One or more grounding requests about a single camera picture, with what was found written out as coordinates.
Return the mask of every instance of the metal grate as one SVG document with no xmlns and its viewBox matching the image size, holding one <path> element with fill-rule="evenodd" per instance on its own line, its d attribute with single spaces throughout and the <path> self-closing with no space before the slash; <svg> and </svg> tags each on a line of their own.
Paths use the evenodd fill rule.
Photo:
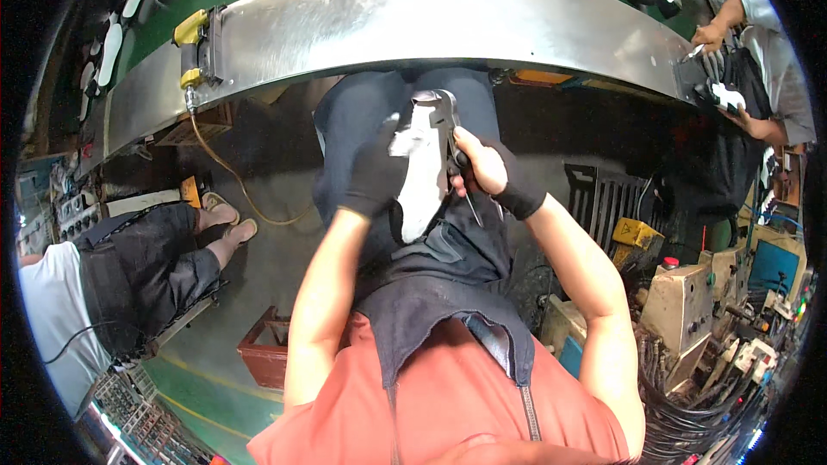
<svg viewBox="0 0 827 465">
<path fill-rule="evenodd" d="M 622 217 L 634 218 L 634 208 L 646 180 L 593 166 L 567 163 L 564 170 L 571 189 L 569 213 L 603 251 L 609 253 L 615 224 Z M 662 233 L 660 215 L 653 214 L 646 222 Z"/>
</svg>

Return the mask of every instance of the wooden stool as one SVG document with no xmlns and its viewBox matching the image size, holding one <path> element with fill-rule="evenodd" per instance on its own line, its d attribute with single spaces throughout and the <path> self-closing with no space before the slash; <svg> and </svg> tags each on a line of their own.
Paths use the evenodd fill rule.
<svg viewBox="0 0 827 465">
<path fill-rule="evenodd" d="M 242 356 L 247 370 L 260 387 L 284 390 L 284 371 L 287 368 L 287 335 L 282 338 L 277 329 L 288 329 L 289 316 L 278 316 L 271 305 L 244 336 L 236 350 Z M 273 344 L 258 344 L 255 341 L 270 329 L 275 340 Z"/>
</svg>

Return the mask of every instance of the pliers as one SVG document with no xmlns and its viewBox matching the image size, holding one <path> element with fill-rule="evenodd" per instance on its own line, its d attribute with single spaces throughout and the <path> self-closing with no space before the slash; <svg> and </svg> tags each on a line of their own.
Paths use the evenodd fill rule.
<svg viewBox="0 0 827 465">
<path fill-rule="evenodd" d="M 470 160 L 454 141 L 454 129 L 460 126 L 460 116 L 457 112 L 457 99 L 448 90 L 424 90 L 413 94 L 412 101 L 415 104 L 433 106 L 430 113 L 431 126 L 439 130 L 440 140 L 448 140 L 445 159 L 442 163 L 443 170 L 449 177 L 460 175 L 470 166 Z M 474 202 L 470 194 L 466 194 L 466 200 L 470 207 L 474 220 L 482 227 L 480 216 L 474 208 Z"/>
</svg>

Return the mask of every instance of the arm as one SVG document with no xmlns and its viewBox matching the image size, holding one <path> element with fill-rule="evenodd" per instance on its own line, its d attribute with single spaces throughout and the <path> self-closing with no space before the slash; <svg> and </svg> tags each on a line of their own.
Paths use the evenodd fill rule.
<svg viewBox="0 0 827 465">
<path fill-rule="evenodd" d="M 721 5 L 718 15 L 706 27 L 698 27 L 692 37 L 692 45 L 705 43 L 704 52 L 717 51 L 724 42 L 724 36 L 730 28 L 744 21 L 743 5 L 741 0 L 726 0 Z"/>
<path fill-rule="evenodd" d="M 473 173 L 454 177 L 462 196 L 466 179 L 525 220 L 555 274 L 585 318 L 580 382 L 602 400 L 623 428 L 631 455 L 644 445 L 644 409 L 637 393 L 637 344 L 620 274 L 605 253 L 552 196 L 524 176 L 514 155 L 501 143 L 480 140 L 454 129 L 457 146 L 470 158 Z"/>
<path fill-rule="evenodd" d="M 753 139 L 766 140 L 774 146 L 786 146 L 789 144 L 787 128 L 782 122 L 776 119 L 754 119 L 742 105 L 739 105 L 738 111 L 738 116 L 730 115 L 726 112 L 722 113 L 736 123 L 739 128 L 747 132 Z"/>
<path fill-rule="evenodd" d="M 351 312 L 370 220 L 402 190 L 408 158 L 388 155 L 398 117 L 393 120 L 384 122 L 376 140 L 357 153 L 350 185 L 298 289 L 284 372 L 285 411 L 316 400 L 330 375 Z"/>
<path fill-rule="evenodd" d="M 367 218 L 340 209 L 310 262 L 290 318 L 285 410 L 315 400 L 333 369 L 369 227 Z"/>
<path fill-rule="evenodd" d="M 617 417 L 632 456 L 644 446 L 644 407 L 637 393 L 637 343 L 626 291 L 615 265 L 568 211 L 546 194 L 526 219 L 566 294 L 585 318 L 580 382 Z"/>
<path fill-rule="evenodd" d="M 31 255 L 24 255 L 17 259 L 17 267 L 24 267 L 30 266 L 31 264 L 37 264 L 43 258 L 41 253 L 32 253 Z"/>
</svg>

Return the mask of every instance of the hand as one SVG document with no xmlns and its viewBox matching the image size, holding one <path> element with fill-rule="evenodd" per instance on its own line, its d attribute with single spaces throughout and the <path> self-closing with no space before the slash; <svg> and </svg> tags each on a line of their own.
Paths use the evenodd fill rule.
<svg viewBox="0 0 827 465">
<path fill-rule="evenodd" d="M 738 105 L 738 115 L 732 115 L 726 110 L 721 110 L 727 119 L 736 123 L 740 129 L 747 132 L 753 139 L 765 140 L 778 130 L 778 125 L 772 119 L 755 119 L 747 113 L 743 105 Z"/>
<path fill-rule="evenodd" d="M 451 179 L 460 196 L 476 183 L 520 221 L 540 208 L 546 191 L 524 175 L 516 157 L 503 144 L 481 141 L 464 128 L 454 129 L 454 140 L 472 167 L 471 174 Z"/>
<path fill-rule="evenodd" d="M 709 24 L 706 27 L 698 27 L 695 31 L 695 36 L 692 37 L 692 45 L 698 46 L 704 43 L 704 53 L 712 53 L 717 51 L 724 42 L 726 31 L 727 30 L 725 28 L 721 28 L 714 23 Z"/>
<path fill-rule="evenodd" d="M 388 155 L 398 124 L 399 115 L 391 115 L 379 128 L 376 140 L 357 152 L 351 183 L 339 206 L 370 220 L 386 210 L 402 191 L 408 174 L 408 157 Z"/>
</svg>

